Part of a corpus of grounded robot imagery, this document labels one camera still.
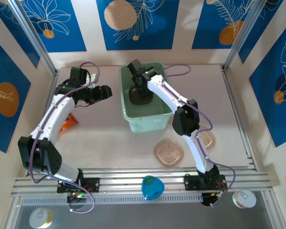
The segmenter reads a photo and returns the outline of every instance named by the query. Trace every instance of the tan plastic lid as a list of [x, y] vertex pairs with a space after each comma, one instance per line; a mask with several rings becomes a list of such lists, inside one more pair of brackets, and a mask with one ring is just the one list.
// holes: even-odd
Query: tan plastic lid
[[173, 167], [183, 159], [184, 151], [175, 140], [166, 138], [155, 146], [154, 155], [162, 165]]

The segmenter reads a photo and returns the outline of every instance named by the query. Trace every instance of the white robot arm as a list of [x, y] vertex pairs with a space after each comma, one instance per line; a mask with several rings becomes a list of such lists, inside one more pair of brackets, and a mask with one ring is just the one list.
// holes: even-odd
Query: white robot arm
[[[32, 166], [34, 172], [82, 185], [89, 180], [84, 180], [80, 169], [64, 163], [54, 146], [63, 122], [78, 101], [85, 101], [88, 105], [92, 105], [112, 96], [111, 88], [106, 85], [83, 88], [88, 84], [87, 74], [88, 71], [85, 69], [72, 68], [67, 84], [60, 84], [55, 89], [52, 103], [40, 124], [29, 137], [19, 139], [18, 147], [22, 163], [27, 170]], [[81, 89], [66, 96], [77, 88]], [[37, 141], [37, 144], [32, 149], [34, 141]], [[30, 155], [33, 150], [33, 161], [30, 165]]]
[[[188, 103], [186, 98], [175, 91], [166, 81], [163, 81], [163, 77], [161, 75], [153, 76], [151, 80], [147, 82], [147, 87], [150, 91], [159, 96], [170, 107], [173, 113], [175, 113], [179, 107], [183, 107], [184, 103]], [[197, 170], [205, 173], [210, 171], [214, 164], [206, 160], [204, 155], [208, 156], [208, 152], [204, 146], [203, 140], [201, 139], [201, 135], [199, 135], [199, 138], [195, 137], [197, 131], [198, 130], [194, 130], [191, 136], [182, 135], [182, 137], [185, 139], [191, 153], [193, 154], [196, 161]], [[199, 149], [197, 141], [200, 141], [200, 144], [203, 146], [204, 154]]]

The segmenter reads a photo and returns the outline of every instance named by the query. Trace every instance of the orange circle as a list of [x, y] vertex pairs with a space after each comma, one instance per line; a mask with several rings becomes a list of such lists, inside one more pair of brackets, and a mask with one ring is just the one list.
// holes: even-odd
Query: orange circle
[[112, 1], [104, 11], [105, 21], [114, 30], [131, 28], [138, 19], [134, 7], [125, 0]]
[[18, 110], [18, 106], [19, 95], [16, 87], [11, 83], [0, 83], [0, 114], [5, 117], [13, 117]]
[[216, 2], [216, 0], [206, 0], [206, 3], [211, 5], [211, 4], [214, 4]]
[[233, 44], [243, 23], [243, 21], [235, 21], [224, 27], [219, 34], [219, 42], [223, 45]]
[[52, 39], [54, 38], [55, 34], [53, 33], [52, 30], [48, 30], [48, 29], [45, 29], [42, 34], [46, 37], [46, 38], [49, 38], [49, 39]]
[[284, 101], [284, 94], [281, 91], [277, 91], [275, 95], [273, 96], [273, 99], [276, 104], [281, 104]]

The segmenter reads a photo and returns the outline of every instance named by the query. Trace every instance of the gray floor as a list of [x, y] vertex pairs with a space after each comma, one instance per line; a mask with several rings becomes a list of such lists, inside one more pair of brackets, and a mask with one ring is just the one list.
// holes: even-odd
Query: gray floor
[[[200, 203], [97, 205], [93, 212], [75, 214], [66, 206], [50, 208], [53, 222], [48, 229], [270, 229], [260, 193], [251, 209], [239, 209], [232, 193], [214, 208]], [[29, 217], [38, 206], [21, 207], [16, 229], [31, 229]]]

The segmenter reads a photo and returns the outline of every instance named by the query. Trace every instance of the white table surface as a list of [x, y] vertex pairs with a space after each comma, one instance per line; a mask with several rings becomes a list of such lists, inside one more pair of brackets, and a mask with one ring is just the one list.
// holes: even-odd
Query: white table surface
[[[94, 67], [86, 67], [90, 73]], [[174, 67], [168, 73], [181, 73], [185, 67]], [[69, 67], [61, 68], [58, 83], [70, 76]], [[165, 138], [175, 139], [184, 149], [183, 160], [176, 167], [194, 167], [194, 158], [183, 138], [172, 128], [132, 133], [123, 118], [119, 89], [119, 66], [101, 67], [98, 85], [108, 85], [113, 96], [89, 107], [75, 108], [71, 113], [78, 124], [61, 132], [56, 148], [64, 162], [79, 168], [158, 168], [154, 147]], [[237, 127], [230, 99], [219, 65], [195, 65], [185, 76], [172, 77], [172, 87], [184, 97], [195, 99], [198, 107], [213, 122], [215, 146], [211, 159], [228, 166], [248, 166], [245, 148]], [[208, 126], [200, 117], [200, 124]]]

